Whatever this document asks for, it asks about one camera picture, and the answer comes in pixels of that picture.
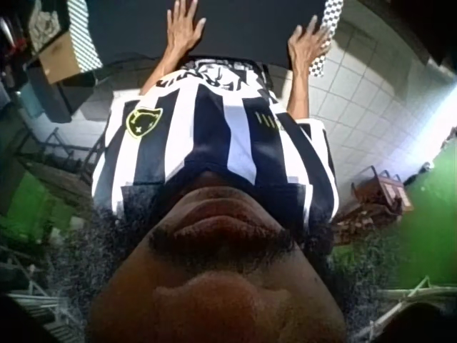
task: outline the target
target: yellow emblem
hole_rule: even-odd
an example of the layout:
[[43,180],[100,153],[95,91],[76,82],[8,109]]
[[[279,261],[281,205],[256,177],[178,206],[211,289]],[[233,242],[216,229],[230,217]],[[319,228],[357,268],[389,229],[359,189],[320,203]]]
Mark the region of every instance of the yellow emblem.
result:
[[156,127],[162,117],[162,112],[163,109],[147,109],[144,107],[134,109],[127,116],[127,131],[129,131],[132,137],[141,138]]

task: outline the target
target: floor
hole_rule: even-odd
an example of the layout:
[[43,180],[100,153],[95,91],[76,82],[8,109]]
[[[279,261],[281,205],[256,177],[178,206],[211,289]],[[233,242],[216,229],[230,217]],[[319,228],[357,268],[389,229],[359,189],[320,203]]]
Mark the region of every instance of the floor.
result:
[[[457,89],[408,49],[400,52],[344,21],[327,57],[324,76],[310,78],[310,112],[326,126],[344,205],[351,200],[351,182],[368,176],[360,174],[366,167],[387,169],[405,180],[437,155],[457,124],[452,110]],[[104,130],[113,96],[138,89],[151,67],[150,61],[116,66],[69,124],[50,123],[45,115],[24,118],[40,139],[57,126],[67,144],[92,146]],[[270,72],[286,105],[292,74],[275,66]]]

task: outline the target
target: checkered pattern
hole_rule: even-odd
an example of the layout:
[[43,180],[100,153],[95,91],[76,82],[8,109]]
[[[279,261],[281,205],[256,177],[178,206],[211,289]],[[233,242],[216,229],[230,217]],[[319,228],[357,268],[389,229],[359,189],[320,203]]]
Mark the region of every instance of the checkered pattern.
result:
[[68,0],[70,35],[81,73],[101,68],[103,64],[89,33],[89,13],[86,0]]
[[[326,9],[323,11],[322,24],[330,27],[330,37],[325,43],[330,44],[331,38],[335,34],[336,26],[340,20],[341,11],[343,10],[343,0],[327,0]],[[314,76],[323,76],[323,64],[326,60],[325,56],[321,56],[314,60],[309,68],[309,74]]]
[[[101,68],[103,65],[89,33],[89,15],[86,1],[69,0],[68,5],[71,22],[71,40],[80,70],[85,72]],[[322,19],[323,24],[330,26],[330,37],[326,42],[326,46],[330,44],[331,37],[335,34],[342,9],[343,0],[327,0]],[[323,64],[325,60],[325,56],[317,58],[311,65],[309,73],[314,76],[323,76]]]

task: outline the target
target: lips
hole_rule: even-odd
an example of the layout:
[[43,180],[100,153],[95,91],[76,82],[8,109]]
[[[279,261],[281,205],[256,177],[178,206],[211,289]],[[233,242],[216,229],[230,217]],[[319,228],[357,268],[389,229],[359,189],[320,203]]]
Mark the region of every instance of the lips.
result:
[[255,211],[245,202],[238,199],[209,199],[196,205],[176,225],[175,234],[208,234],[225,232],[277,232],[261,220]]

